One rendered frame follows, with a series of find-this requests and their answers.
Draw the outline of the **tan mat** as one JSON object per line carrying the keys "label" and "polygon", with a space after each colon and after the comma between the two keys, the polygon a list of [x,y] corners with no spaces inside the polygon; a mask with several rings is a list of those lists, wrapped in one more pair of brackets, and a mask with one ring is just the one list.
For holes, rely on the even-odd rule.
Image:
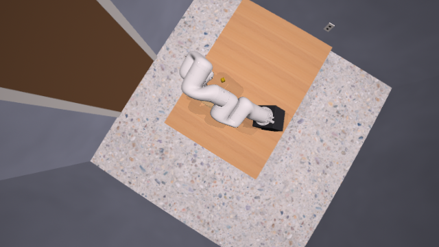
{"label": "tan mat", "polygon": [[201,101],[203,104],[205,104],[205,105],[207,105],[209,108],[212,108],[213,107],[213,103],[211,103],[211,102],[206,102],[206,101]]}

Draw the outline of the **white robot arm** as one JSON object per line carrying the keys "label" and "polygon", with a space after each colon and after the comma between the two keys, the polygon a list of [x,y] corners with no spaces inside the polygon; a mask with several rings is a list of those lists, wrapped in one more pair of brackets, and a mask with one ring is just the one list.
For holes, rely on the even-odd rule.
{"label": "white robot arm", "polygon": [[265,126],[272,121],[273,114],[268,107],[260,107],[246,97],[237,96],[212,84],[206,86],[213,79],[213,65],[200,53],[190,51],[180,67],[182,92],[190,98],[213,103],[210,114],[214,120],[237,128],[245,118],[256,121]]}

